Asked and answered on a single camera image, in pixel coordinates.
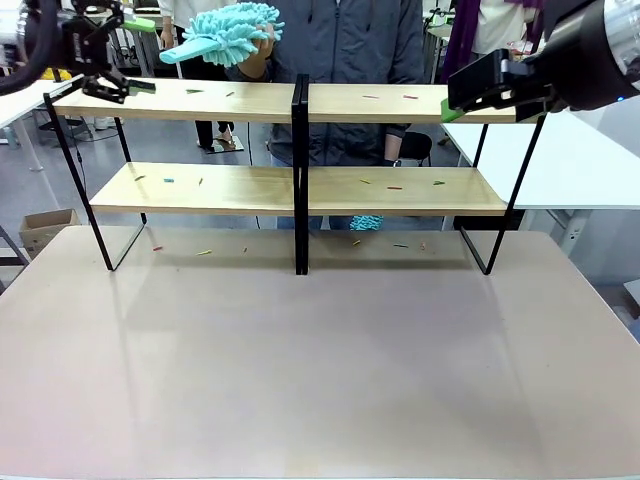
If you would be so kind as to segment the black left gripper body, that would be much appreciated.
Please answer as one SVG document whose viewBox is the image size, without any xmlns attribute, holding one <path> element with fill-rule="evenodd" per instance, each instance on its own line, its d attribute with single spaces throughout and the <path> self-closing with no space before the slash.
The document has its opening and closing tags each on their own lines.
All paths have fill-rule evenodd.
<svg viewBox="0 0 640 480">
<path fill-rule="evenodd" d="M 98 24 L 78 14 L 65 14 L 59 21 L 58 66 L 86 76 L 106 75 L 112 71 L 107 43 L 112 25 Z"/>
</svg>

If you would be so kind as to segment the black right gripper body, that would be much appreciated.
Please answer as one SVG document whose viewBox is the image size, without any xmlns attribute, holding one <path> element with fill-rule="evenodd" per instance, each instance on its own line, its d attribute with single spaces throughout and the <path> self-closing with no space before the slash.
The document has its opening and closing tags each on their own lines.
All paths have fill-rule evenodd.
<svg viewBox="0 0 640 480">
<path fill-rule="evenodd" d="M 517 59 L 508 49 L 502 49 L 501 74 L 505 92 L 501 107 L 541 107 L 543 112 L 558 113 L 569 108 L 555 84 L 571 59 L 571 48 L 552 47 L 540 53 Z"/>
</svg>

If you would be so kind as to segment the person's right hand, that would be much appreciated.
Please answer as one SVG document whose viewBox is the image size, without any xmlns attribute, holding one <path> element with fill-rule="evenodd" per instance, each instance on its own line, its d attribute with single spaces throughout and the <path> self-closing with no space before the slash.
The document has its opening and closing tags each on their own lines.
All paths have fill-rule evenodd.
<svg viewBox="0 0 640 480">
<path fill-rule="evenodd" d="M 265 39 L 253 39 L 253 45 L 256 51 L 238 65 L 239 70 L 250 79 L 256 80 L 261 78 L 266 71 L 267 59 L 271 56 L 275 44 L 275 31 L 271 23 L 265 26 L 258 26 L 260 31 L 267 34 Z"/>
</svg>

